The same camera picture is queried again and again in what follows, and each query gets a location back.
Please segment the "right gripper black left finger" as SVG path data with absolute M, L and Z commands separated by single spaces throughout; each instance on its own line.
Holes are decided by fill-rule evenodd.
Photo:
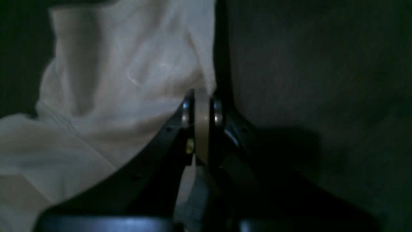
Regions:
M 194 91 L 126 165 L 87 191 L 45 210 L 34 232 L 183 232 L 173 212 L 194 134 Z

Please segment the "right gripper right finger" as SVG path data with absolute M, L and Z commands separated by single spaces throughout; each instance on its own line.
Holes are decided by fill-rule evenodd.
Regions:
M 266 144 L 231 105 L 211 99 L 209 172 L 233 232 L 379 232 L 376 219 L 318 187 L 283 158 L 299 151 L 294 130 Z

